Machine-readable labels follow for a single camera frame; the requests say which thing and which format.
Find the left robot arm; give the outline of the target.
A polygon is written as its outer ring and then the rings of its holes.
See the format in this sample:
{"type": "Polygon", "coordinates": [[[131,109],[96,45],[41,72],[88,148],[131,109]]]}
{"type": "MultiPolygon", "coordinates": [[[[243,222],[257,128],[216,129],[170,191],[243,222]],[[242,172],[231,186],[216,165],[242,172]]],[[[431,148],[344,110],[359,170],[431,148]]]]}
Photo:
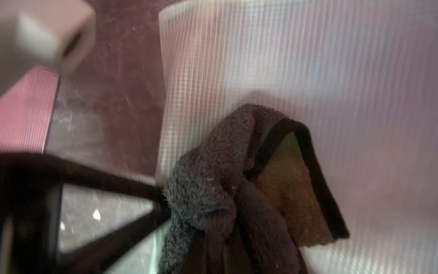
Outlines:
{"type": "Polygon", "coordinates": [[[71,74],[95,40],[87,1],[1,1],[1,94],[35,65],[71,74]]]}

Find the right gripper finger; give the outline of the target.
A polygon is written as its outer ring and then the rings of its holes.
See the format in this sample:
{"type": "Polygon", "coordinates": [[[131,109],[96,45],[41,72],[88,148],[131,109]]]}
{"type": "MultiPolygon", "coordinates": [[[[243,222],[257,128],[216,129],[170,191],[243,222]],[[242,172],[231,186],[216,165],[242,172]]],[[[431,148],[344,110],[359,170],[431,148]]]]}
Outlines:
{"type": "Polygon", "coordinates": [[[48,154],[1,155],[1,272],[110,274],[151,264],[170,217],[160,187],[48,154]]]}

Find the pink mesh document bag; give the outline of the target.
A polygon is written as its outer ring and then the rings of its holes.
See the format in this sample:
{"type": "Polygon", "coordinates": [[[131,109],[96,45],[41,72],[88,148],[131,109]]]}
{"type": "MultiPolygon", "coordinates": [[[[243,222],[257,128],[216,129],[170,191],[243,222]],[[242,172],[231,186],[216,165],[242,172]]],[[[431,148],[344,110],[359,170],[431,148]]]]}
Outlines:
{"type": "Polygon", "coordinates": [[[1,97],[1,153],[42,153],[59,75],[33,67],[1,97]]]}

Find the dark grey cloth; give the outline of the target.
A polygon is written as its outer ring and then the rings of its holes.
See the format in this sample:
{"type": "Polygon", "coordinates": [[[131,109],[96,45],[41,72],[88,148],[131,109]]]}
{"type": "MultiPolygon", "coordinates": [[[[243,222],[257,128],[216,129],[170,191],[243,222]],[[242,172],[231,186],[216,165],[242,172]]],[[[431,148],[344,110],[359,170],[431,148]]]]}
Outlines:
{"type": "Polygon", "coordinates": [[[350,236],[309,129],[243,105],[183,155],[164,196],[162,274],[304,274],[301,247],[350,236]]]}

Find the green mesh document bag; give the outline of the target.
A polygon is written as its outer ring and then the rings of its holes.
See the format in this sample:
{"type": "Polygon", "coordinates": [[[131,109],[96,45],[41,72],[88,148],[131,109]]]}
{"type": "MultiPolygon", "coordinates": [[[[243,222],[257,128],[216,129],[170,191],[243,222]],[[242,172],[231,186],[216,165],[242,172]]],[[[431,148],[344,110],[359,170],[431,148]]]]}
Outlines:
{"type": "Polygon", "coordinates": [[[183,1],[159,14],[156,177],[245,103],[307,125],[349,240],[312,274],[438,271],[438,3],[183,1]]]}

